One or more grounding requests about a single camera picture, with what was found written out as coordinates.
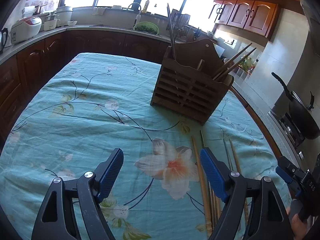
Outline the person's right hand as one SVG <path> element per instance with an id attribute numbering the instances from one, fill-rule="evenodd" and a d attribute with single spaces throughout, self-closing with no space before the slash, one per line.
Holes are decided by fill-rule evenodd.
<path id="1" fill-rule="evenodd" d="M 308 231 L 308 224 L 300 220 L 299 215 L 296 213 L 291 219 L 291 228 L 295 240 L 302 240 Z"/>

